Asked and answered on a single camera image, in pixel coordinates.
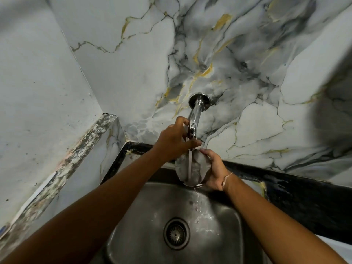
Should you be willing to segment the round sink drain strainer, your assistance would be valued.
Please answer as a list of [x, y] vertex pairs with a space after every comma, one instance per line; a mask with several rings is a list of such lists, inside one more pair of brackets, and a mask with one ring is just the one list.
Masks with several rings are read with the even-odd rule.
[[190, 228], [188, 223], [180, 217], [171, 218], [163, 230], [166, 245], [175, 251], [184, 249], [190, 241]]

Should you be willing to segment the person's left forearm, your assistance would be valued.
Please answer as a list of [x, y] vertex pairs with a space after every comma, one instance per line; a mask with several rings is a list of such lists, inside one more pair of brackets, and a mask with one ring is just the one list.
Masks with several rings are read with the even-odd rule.
[[155, 149], [61, 211], [0, 264], [87, 264], [150, 177], [168, 160]]

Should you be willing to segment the person's right forearm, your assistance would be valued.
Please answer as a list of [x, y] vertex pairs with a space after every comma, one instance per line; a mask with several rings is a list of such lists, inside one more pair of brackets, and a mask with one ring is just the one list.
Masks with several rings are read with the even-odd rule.
[[233, 173], [223, 191], [274, 264], [348, 264], [328, 244]]

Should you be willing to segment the person's left hand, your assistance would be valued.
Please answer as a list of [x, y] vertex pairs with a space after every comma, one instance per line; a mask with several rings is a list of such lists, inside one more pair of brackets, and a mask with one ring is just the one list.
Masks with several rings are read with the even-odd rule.
[[152, 147], [156, 159], [163, 164], [171, 160], [176, 160], [190, 149], [183, 149], [183, 137], [187, 136], [185, 126], [189, 120], [185, 117], [177, 117], [174, 124], [169, 125], [160, 134], [160, 137]]

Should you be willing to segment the person's right hand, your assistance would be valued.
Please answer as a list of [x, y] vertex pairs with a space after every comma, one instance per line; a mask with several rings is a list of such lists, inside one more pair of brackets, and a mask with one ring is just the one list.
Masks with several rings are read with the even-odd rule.
[[213, 190], [223, 191], [224, 182], [229, 174], [231, 174], [231, 172], [227, 170], [221, 157], [218, 155], [217, 160], [211, 160], [211, 171], [206, 185]]

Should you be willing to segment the chrome wall faucet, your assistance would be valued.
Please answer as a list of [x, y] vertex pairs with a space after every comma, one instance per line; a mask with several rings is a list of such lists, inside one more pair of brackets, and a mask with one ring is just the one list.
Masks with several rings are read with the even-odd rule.
[[188, 119], [186, 141], [196, 139], [201, 113], [211, 106], [211, 99], [205, 93], [194, 93], [189, 98], [188, 105], [191, 108], [191, 113]]

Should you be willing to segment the stainless steel sink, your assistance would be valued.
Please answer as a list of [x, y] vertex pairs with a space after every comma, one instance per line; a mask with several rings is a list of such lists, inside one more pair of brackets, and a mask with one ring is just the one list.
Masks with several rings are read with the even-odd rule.
[[104, 264], [271, 264], [219, 191], [184, 186], [159, 169], [103, 246]]

